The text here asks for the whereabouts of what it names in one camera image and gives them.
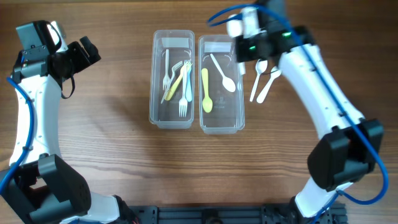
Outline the wide white plastic spoon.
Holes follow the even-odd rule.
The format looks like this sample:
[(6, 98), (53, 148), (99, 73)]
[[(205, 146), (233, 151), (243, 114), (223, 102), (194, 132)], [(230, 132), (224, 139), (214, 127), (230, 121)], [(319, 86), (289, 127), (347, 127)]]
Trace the wide white plastic spoon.
[(277, 66), (274, 66), (271, 70), (271, 74), (270, 74), (270, 79), (269, 81), (266, 83), (265, 87), (261, 90), (260, 94), (258, 95), (256, 101), (257, 103), (263, 103), (264, 100), (266, 99), (266, 96), (271, 88), (271, 85), (273, 84), (274, 80), (277, 79), (278, 77), (281, 76), (281, 71), (279, 70), (279, 68)]

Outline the white spoon bowl down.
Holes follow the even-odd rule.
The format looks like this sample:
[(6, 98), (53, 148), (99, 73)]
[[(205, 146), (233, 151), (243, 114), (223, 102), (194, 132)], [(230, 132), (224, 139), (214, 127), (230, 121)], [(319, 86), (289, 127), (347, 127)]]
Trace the white spoon bowl down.
[(213, 54), (210, 54), (210, 57), (211, 57), (213, 63), (215, 64), (216, 68), (218, 69), (219, 73), (222, 76), (222, 85), (224, 86), (224, 88), (226, 90), (228, 90), (229, 92), (231, 92), (231, 93), (235, 92), (236, 91), (236, 85), (235, 85), (234, 81), (231, 78), (228, 78), (224, 74), (224, 72), (223, 72), (222, 68), (220, 67), (220, 65), (219, 65), (217, 59), (215, 58), (215, 56)]

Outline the yellow plastic fork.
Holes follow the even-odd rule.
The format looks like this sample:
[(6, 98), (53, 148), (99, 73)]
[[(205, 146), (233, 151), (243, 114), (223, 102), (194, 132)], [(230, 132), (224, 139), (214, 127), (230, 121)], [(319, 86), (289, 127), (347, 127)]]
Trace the yellow plastic fork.
[(187, 68), (190, 68), (192, 66), (192, 64), (190, 62), (185, 63), (181, 66), (180, 68), (180, 75), (178, 76), (178, 78), (174, 81), (174, 83), (172, 84), (172, 86), (169, 88), (169, 90), (167, 91), (167, 94), (165, 96), (165, 100), (166, 101), (170, 101), (174, 95), (174, 93), (177, 91), (178, 86), (180, 85), (180, 83), (183, 80), (183, 76), (186, 73)]

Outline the yellow plastic spoon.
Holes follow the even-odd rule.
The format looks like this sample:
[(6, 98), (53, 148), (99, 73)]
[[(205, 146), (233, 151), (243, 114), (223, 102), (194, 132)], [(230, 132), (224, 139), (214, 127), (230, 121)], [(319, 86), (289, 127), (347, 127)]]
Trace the yellow plastic spoon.
[(204, 98), (202, 100), (202, 107), (204, 112), (210, 113), (213, 108), (213, 101), (209, 95), (209, 76), (208, 76), (208, 69), (203, 68), (201, 70), (201, 77), (202, 77), (202, 84), (203, 84), (203, 91), (204, 91)]

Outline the slanted white plastic fork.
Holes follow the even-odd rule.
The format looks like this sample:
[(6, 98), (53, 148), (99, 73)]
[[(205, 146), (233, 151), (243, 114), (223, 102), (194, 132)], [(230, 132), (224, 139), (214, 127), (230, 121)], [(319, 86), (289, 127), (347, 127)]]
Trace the slanted white plastic fork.
[(167, 89), (168, 83), (170, 81), (169, 77), (169, 49), (165, 50), (165, 75), (163, 78), (163, 91)]

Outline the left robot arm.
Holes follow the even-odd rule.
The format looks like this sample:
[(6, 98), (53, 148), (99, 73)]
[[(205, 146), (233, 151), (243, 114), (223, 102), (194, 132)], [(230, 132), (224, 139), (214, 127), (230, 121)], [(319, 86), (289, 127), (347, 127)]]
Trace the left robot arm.
[(139, 223), (116, 195), (92, 192), (61, 156), (58, 107), (63, 83), (100, 60), (89, 38), (70, 44), (57, 22), (18, 26), (23, 46), (8, 82), (18, 99), (17, 136), (1, 196), (24, 223)]

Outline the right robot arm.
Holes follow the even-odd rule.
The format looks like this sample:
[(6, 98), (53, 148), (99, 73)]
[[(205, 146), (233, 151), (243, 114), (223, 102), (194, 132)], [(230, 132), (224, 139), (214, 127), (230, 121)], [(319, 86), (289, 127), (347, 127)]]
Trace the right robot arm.
[(239, 62), (273, 59), (307, 109), (319, 142), (307, 159), (310, 178), (292, 199), (300, 222), (316, 222), (346, 189), (376, 167), (381, 191), (366, 204), (383, 198), (389, 186), (379, 156), (384, 129), (366, 119), (347, 99), (327, 69), (310, 31), (292, 26), (280, 1), (242, 4), (236, 16), (243, 33), (236, 38)]

